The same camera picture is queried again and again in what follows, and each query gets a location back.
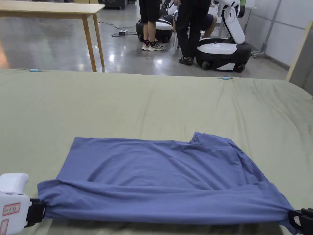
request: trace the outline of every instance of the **wooden table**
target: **wooden table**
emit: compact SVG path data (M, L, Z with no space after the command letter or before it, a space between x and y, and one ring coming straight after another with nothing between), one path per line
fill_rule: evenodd
M94 19L95 31L100 52L101 65L104 67L100 32L97 20L97 12L105 5L101 4L76 4L76 3L40 3L0 1L0 17L22 18L53 18L53 19L82 19L85 29L87 46L90 55L92 71L96 72L96 64L87 18L91 15Z

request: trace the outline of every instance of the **gray floor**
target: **gray floor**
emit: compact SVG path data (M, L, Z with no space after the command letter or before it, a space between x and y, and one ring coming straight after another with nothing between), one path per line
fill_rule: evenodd
M136 6L124 11L102 10L98 20L117 27L136 24ZM89 19L97 71L101 72L99 51L92 19ZM92 71L81 20L0 18L0 68ZM172 43L164 51L142 51L137 36L113 38L114 28L100 23L105 72L174 76L237 76L285 79L287 71L267 58L250 58L243 73L203 71L178 63L181 52L172 52Z

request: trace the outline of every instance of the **sneaker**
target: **sneaker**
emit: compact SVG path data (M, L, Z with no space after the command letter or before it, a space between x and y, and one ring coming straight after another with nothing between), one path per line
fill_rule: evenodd
M142 49L143 50L148 50L149 48L149 41L148 42L144 42L143 45L142 45Z
M160 44L158 44L157 42L152 42L150 43L149 45L149 48L148 48L149 51L160 51L160 50L164 50L164 47L161 46Z
M193 64L193 58L188 57L188 58L180 58L180 60L178 61L179 63L183 64L183 65L192 65Z

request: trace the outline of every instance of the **power strip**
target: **power strip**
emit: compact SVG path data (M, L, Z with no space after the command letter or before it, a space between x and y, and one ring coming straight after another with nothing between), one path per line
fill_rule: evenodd
M128 30L126 30L126 29L120 30L120 31L119 31L119 35L120 35L120 36L128 35Z

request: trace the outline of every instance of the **white wall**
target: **white wall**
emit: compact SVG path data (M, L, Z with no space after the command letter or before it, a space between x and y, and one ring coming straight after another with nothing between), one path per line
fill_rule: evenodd
M246 29L246 41L260 50L265 42L278 0L257 0Z
M247 42L258 50L266 40L279 0L257 0L247 30ZM313 20L313 0L282 0L265 53L290 65L304 37L304 28Z

